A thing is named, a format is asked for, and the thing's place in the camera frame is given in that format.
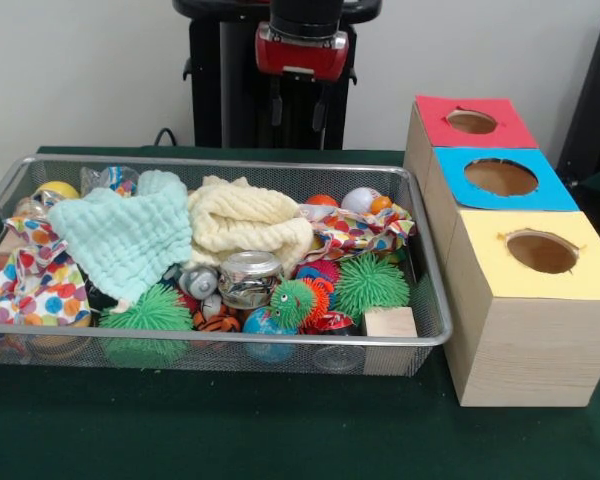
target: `wire basket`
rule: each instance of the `wire basket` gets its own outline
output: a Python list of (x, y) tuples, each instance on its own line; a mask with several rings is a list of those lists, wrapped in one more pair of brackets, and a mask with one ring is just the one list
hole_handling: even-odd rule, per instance
[[(402, 268), (411, 285), (411, 307), (418, 337), (250, 335), (0, 325), (0, 364), (411, 376), (431, 349), (450, 337), (449, 307), (420, 192), (414, 177), (401, 168), (36, 155), (14, 164), (0, 182), (0, 240), (5, 233), (3, 221), (11, 216), (17, 202), (31, 195), (38, 186), (51, 180), (78, 186), (81, 167), (100, 171), (113, 164), (125, 165), (140, 173), (153, 169), (170, 171), (189, 189), (198, 188), (206, 175), (226, 180), (245, 176), (253, 186), (278, 190), (296, 201), (324, 192), (343, 198), (357, 187), (383, 192), (408, 209), (417, 226), (417, 234), (409, 239), (407, 260)], [(106, 353), (116, 342), (149, 342), (158, 349), (175, 350), (178, 355), (170, 362), (166, 362), (165, 357), (151, 356), (117, 362)]]

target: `table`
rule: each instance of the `table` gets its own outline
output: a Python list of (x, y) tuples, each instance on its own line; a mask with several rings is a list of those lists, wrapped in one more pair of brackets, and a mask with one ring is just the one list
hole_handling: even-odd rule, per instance
[[(402, 162), (399, 152), (41, 151)], [(245, 474), (600, 478), (600, 385), (586, 409), (462, 409), (441, 348), (410, 379), (0, 366), (0, 478)]]

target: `yellow square top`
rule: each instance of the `yellow square top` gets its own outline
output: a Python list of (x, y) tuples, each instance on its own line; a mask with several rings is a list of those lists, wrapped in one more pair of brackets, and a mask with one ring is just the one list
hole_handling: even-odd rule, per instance
[(495, 297), (600, 300), (600, 237), (584, 213), (460, 216)]

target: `green spiky ball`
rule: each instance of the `green spiky ball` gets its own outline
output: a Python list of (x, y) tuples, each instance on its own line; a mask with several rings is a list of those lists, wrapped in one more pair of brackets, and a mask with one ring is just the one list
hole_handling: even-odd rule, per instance
[[(134, 306), (124, 313), (106, 310), (101, 319), (103, 328), (131, 330), (191, 330), (189, 310), (173, 288), (154, 285)], [(185, 340), (151, 338), (102, 338), (107, 358), (117, 367), (165, 368), (187, 351)]]
[(356, 324), (373, 307), (405, 307), (409, 304), (409, 285), (404, 274), (388, 259), (378, 260), (365, 253), (340, 264), (336, 285), (336, 310), (349, 315)]
[(302, 280), (284, 280), (271, 296), (271, 318), (281, 328), (298, 328), (315, 306), (311, 287)]

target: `red square top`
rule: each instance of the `red square top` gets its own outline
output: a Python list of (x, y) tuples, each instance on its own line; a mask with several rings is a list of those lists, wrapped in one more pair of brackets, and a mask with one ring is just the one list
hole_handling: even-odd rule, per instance
[(538, 148), (510, 100), (417, 96), (416, 104), (433, 147)]

